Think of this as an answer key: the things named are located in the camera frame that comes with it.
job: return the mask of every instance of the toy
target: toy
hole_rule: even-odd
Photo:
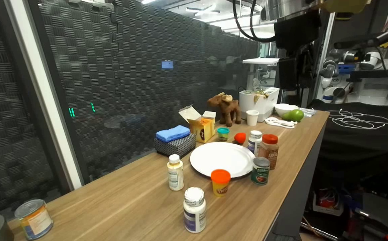
[[[238,100],[233,99],[233,95],[220,92],[218,95],[210,98],[208,103],[212,107],[221,110],[220,123],[225,123],[228,127],[233,126],[233,122],[241,123]]]

